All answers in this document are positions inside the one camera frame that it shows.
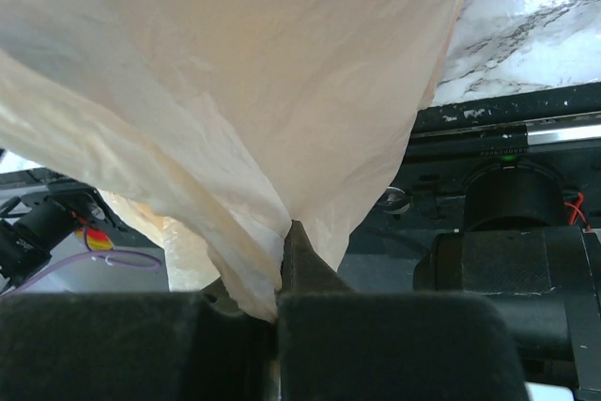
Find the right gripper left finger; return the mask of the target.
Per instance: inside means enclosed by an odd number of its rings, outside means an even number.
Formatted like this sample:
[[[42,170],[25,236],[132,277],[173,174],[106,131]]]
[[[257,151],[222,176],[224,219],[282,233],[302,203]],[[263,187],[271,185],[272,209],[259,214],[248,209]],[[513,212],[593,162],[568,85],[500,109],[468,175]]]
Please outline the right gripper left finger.
[[[199,292],[1,300],[5,400],[275,400],[273,327]]]

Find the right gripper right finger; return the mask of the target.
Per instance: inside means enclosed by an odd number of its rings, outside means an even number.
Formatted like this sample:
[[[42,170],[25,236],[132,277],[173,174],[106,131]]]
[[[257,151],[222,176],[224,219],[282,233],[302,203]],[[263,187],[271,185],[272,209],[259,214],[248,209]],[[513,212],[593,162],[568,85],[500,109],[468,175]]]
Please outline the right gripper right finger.
[[[285,238],[278,358],[285,400],[525,400],[499,312],[464,294],[352,290],[303,225]]]

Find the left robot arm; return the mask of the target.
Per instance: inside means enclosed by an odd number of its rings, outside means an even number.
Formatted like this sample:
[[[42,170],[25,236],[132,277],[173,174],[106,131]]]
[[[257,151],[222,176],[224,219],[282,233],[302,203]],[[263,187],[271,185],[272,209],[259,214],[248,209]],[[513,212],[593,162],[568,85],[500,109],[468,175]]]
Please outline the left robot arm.
[[[2,292],[19,288],[51,260],[52,250],[73,232],[89,228],[108,237],[118,219],[99,193],[82,183],[50,185],[45,192],[13,196],[1,205]]]

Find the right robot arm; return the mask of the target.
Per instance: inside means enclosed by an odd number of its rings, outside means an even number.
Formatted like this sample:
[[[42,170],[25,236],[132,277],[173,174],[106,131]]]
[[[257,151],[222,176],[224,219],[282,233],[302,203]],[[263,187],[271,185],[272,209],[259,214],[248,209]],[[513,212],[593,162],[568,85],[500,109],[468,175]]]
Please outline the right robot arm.
[[[4,294],[5,400],[600,396],[600,244],[574,226],[442,234],[405,294],[354,291],[301,223],[275,323],[191,293]]]

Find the translucent orange plastic bag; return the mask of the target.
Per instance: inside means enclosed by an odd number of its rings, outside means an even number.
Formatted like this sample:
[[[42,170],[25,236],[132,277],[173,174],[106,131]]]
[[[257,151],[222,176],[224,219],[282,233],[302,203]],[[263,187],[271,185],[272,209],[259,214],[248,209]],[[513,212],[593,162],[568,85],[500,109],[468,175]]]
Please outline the translucent orange plastic bag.
[[[1,144],[96,187],[272,321],[300,221],[336,267],[433,99],[462,0],[1,0]]]

